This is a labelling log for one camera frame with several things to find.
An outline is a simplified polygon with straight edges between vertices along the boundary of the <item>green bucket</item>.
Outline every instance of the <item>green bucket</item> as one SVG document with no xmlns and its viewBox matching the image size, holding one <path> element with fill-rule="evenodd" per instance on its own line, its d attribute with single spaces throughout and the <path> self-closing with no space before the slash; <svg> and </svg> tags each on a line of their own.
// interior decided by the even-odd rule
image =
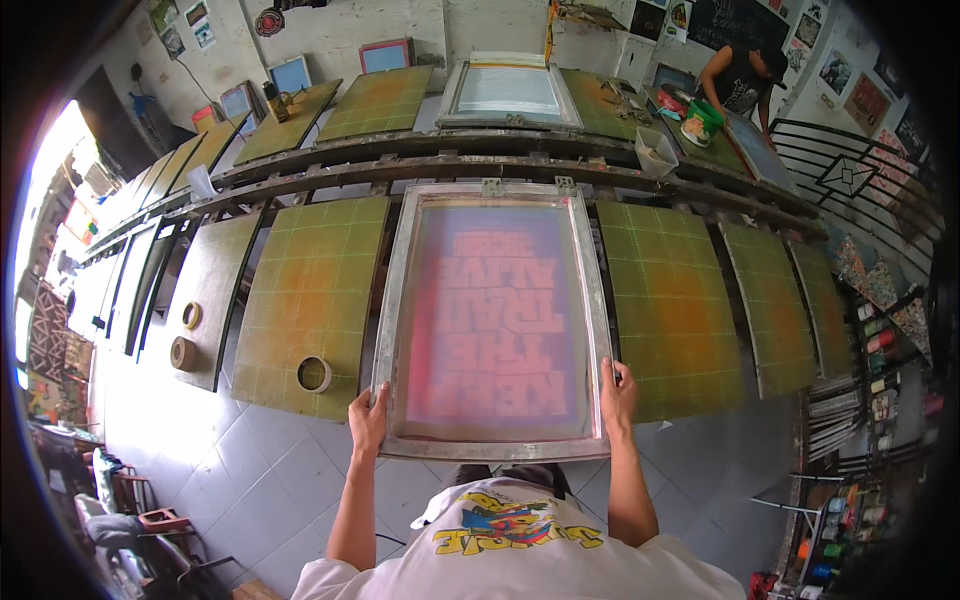
<svg viewBox="0 0 960 600">
<path fill-rule="evenodd" d="M 723 127 L 723 117 L 712 106 L 700 100 L 690 102 L 686 120 L 680 125 L 684 137 L 701 148 L 710 145 L 710 140 Z"/>
</svg>

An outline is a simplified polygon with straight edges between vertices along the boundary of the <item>man in black tank top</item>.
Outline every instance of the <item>man in black tank top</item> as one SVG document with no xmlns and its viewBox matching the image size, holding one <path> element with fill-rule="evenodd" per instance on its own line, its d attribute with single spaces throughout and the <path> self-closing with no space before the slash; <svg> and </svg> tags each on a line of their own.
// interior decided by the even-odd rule
<svg viewBox="0 0 960 600">
<path fill-rule="evenodd" d="M 779 85 L 786 71 L 786 56 L 780 48 L 750 50 L 745 46 L 724 46 L 700 73 L 697 95 L 706 98 L 720 114 L 731 110 L 744 114 L 756 106 L 763 136 L 771 146 L 767 121 L 770 117 L 770 90 Z"/>
</svg>

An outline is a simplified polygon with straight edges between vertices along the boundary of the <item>human arm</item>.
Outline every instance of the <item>human arm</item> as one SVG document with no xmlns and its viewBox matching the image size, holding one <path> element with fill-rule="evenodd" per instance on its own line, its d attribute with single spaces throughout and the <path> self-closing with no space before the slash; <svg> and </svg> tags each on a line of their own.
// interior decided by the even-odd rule
<svg viewBox="0 0 960 600">
<path fill-rule="evenodd" d="M 352 564 L 358 571 L 376 566 L 376 534 L 373 522 L 373 469 L 380 443 L 387 433 L 386 382 L 370 407 L 370 388 L 363 391 L 348 409 L 353 454 L 340 508 L 326 543 L 326 557 Z"/>
<path fill-rule="evenodd" d="M 622 377 L 619 386 L 613 382 L 614 368 Z M 611 364 L 610 358 L 603 359 L 601 373 L 600 412 L 610 438 L 610 537 L 637 548 L 656 536 L 660 528 L 634 443 L 636 382 L 626 365 L 620 361 Z"/>
<path fill-rule="evenodd" d="M 733 61 L 733 48 L 724 46 L 717 50 L 713 58 L 704 65 L 704 70 L 700 72 L 700 86 L 704 89 L 707 100 L 724 117 L 727 116 L 727 112 L 723 108 L 723 103 L 717 97 L 717 89 L 713 84 L 713 78 L 723 73 L 730 66 L 731 61 Z"/>
<path fill-rule="evenodd" d="M 768 121 L 770 120 L 770 93 L 773 91 L 773 88 L 774 87 L 772 85 L 767 86 L 766 91 L 763 92 L 762 96 L 760 96 L 760 101 L 756 103 L 756 110 L 760 117 L 760 127 L 763 131 L 763 139 L 767 141 L 767 144 L 769 144 L 771 148 L 776 150 L 776 147 L 774 147 L 774 140 L 770 139 L 770 126 L 768 125 Z"/>
</svg>

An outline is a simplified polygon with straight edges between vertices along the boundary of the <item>white t-shirt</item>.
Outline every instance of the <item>white t-shirt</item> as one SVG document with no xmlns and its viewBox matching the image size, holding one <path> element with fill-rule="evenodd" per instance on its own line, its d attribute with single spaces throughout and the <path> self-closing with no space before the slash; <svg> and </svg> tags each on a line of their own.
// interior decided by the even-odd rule
<svg viewBox="0 0 960 600">
<path fill-rule="evenodd" d="M 632 548 L 600 532 L 544 488 L 496 478 L 435 496 L 430 520 L 399 559 L 358 571 L 307 563 L 291 600 L 331 598 L 745 597 L 728 573 L 697 560 L 674 536 Z"/>
</svg>

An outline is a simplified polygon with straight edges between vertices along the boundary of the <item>tape roll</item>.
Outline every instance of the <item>tape roll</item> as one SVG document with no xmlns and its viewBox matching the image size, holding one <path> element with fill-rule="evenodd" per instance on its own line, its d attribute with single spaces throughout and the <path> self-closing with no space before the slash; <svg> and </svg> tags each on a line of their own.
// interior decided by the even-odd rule
<svg viewBox="0 0 960 600">
<path fill-rule="evenodd" d="M 177 336 L 172 346 L 170 346 L 170 364 L 174 369 L 181 371 L 190 371 L 193 368 L 193 359 L 197 355 L 197 347 L 193 342 Z"/>
<path fill-rule="evenodd" d="M 303 377 L 306 373 L 306 370 L 311 368 L 316 369 L 318 366 L 316 364 L 311 365 L 313 361 L 319 361 L 320 366 L 322 366 L 324 369 L 323 380 L 320 382 L 320 385 L 315 388 L 311 388 L 303 384 Z M 332 380 L 333 370 L 330 368 L 330 363 L 326 362 L 319 356 L 307 356 L 300 362 L 300 367 L 297 368 L 297 383 L 300 385 L 302 390 L 309 392 L 310 394 L 322 394 L 326 391 L 326 388 L 330 387 L 330 382 Z"/>
<path fill-rule="evenodd" d="M 203 310 L 201 310 L 200 305 L 191 300 L 183 307 L 183 326 L 187 329 L 193 329 L 200 322 L 202 314 Z"/>
</svg>

